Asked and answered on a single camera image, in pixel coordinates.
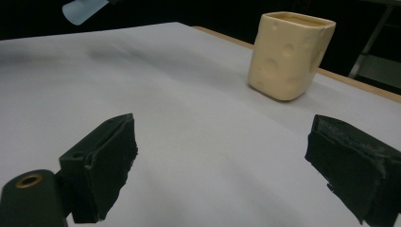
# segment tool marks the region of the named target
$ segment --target table surface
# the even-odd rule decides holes
[[[196,28],[198,30],[201,30],[201,31],[204,31],[206,33],[215,35],[217,37],[220,37],[221,39],[230,41],[232,43],[239,44],[239,45],[242,45],[244,47],[253,49],[253,44],[248,44],[246,42],[240,41],[240,40],[235,39],[233,37],[226,36],[224,34],[216,32],[214,30],[208,29],[206,27],[194,26],[194,28]],[[341,81],[343,83],[349,84],[349,85],[354,86],[354,87],[356,87],[358,89],[361,89],[363,91],[370,92],[370,93],[373,93],[373,94],[378,95],[378,96],[384,96],[384,97],[386,97],[386,98],[388,98],[390,100],[393,100],[393,101],[401,103],[401,96],[398,95],[398,94],[395,94],[395,93],[392,93],[392,92],[389,92],[389,91],[374,87],[372,85],[369,85],[369,84],[366,84],[366,83],[363,83],[363,82],[360,82],[360,81],[357,81],[357,80],[354,80],[354,79],[350,79],[348,77],[344,77],[344,76],[332,73],[332,72],[324,70],[322,68],[318,68],[318,73],[320,75],[327,76],[327,77],[330,77],[332,79],[335,79],[335,80]]]
[[[1,185],[58,171],[83,136],[133,113],[139,155],[96,226],[360,226],[305,160],[314,115],[401,149],[399,103],[320,74],[297,99],[270,99],[247,84],[250,48],[178,23],[0,50]]]

